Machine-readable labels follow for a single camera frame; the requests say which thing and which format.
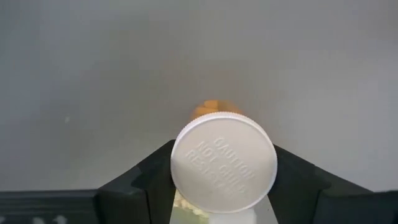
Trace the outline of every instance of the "gray background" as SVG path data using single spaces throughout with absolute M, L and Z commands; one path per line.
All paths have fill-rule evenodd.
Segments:
M 99 187 L 209 98 L 398 189 L 395 0 L 0 2 L 0 189 Z

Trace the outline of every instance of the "child-resistant cap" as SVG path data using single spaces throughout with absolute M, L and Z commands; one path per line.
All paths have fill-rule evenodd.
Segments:
M 171 155 L 176 188 L 211 213 L 251 208 L 274 184 L 277 157 L 266 132 L 230 112 L 203 115 L 178 135 Z

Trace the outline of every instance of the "gray surface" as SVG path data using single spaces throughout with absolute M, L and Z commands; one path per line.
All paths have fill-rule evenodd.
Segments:
M 398 189 L 397 1 L 9 0 L 0 34 L 0 189 L 99 187 L 207 98 Z

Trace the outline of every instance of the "white bottle cap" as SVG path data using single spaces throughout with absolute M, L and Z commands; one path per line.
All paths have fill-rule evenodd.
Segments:
M 211 213 L 234 213 L 268 194 L 277 157 L 268 135 L 253 120 L 230 112 L 210 113 L 178 135 L 171 173 L 192 205 Z

